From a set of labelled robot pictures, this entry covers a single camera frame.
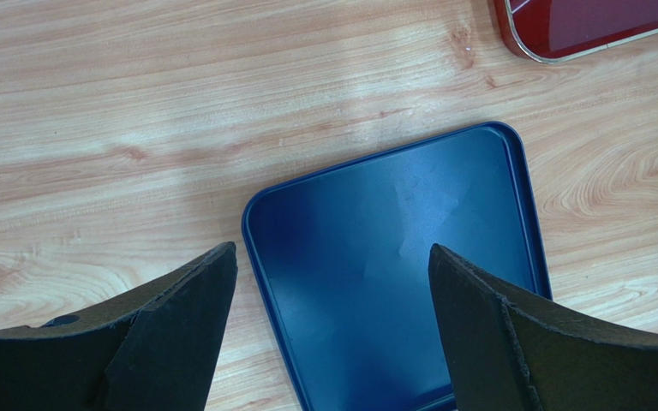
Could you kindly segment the dark blue box lid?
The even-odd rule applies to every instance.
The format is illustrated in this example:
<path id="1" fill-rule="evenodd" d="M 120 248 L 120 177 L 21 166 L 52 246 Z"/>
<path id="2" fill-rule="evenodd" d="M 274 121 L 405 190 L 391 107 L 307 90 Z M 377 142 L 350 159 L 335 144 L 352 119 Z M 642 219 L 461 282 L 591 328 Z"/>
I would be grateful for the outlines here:
<path id="1" fill-rule="evenodd" d="M 523 142 L 485 122 L 257 193 L 242 234 L 305 410 L 452 410 L 428 282 L 440 244 L 552 294 Z"/>

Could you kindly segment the red chocolate tray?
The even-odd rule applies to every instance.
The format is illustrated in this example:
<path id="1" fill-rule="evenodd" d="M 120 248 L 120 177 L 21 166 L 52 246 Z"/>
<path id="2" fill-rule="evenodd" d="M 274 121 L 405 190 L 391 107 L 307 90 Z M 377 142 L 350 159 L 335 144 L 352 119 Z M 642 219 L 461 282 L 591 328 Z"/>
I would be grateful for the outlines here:
<path id="1" fill-rule="evenodd" d="M 500 36 L 514 54 L 555 64 L 658 33 L 658 0 L 499 0 Z"/>

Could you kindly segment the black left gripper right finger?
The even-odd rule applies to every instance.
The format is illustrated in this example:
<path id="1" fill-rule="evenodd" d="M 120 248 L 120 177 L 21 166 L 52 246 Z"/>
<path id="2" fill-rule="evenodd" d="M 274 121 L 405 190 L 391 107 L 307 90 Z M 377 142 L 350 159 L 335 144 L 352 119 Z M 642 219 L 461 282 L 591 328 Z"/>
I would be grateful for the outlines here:
<path id="1" fill-rule="evenodd" d="M 460 410 L 658 410 L 658 334 L 571 310 L 447 247 L 428 276 Z"/>

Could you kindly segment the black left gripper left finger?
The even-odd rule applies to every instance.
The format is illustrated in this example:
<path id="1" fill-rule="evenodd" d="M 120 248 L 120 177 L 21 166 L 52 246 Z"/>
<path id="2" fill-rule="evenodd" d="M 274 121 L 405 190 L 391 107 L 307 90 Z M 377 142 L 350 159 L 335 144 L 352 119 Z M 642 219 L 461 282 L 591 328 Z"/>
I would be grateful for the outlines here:
<path id="1" fill-rule="evenodd" d="M 228 241 L 107 301 L 0 330 L 0 410 L 202 410 L 236 277 Z"/>

